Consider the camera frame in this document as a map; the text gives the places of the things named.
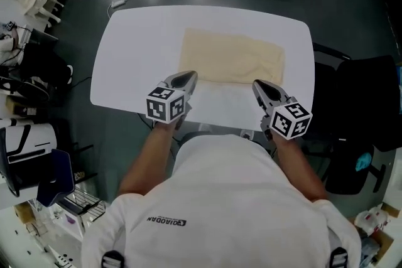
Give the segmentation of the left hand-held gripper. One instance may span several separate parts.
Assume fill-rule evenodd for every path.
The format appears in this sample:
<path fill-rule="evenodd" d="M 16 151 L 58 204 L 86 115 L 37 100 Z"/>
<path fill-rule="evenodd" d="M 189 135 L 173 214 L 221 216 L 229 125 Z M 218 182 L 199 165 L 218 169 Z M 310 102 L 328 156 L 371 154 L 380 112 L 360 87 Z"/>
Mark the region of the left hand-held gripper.
<path fill-rule="evenodd" d="M 191 106 L 188 103 L 198 80 L 194 70 L 178 72 L 160 82 L 146 96 L 146 118 L 156 123 L 174 124 L 179 129 Z"/>

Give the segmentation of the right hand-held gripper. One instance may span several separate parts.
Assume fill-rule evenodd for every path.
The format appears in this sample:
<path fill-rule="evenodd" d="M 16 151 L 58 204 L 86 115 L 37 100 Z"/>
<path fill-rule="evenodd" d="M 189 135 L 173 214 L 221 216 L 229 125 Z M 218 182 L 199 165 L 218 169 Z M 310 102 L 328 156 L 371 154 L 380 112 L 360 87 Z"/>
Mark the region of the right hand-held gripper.
<path fill-rule="evenodd" d="M 261 79 L 253 82 L 252 89 L 258 105 L 264 111 L 260 127 L 265 134 L 275 132 L 291 140 L 307 132 L 312 113 L 295 97 L 288 95 L 280 86 Z"/>

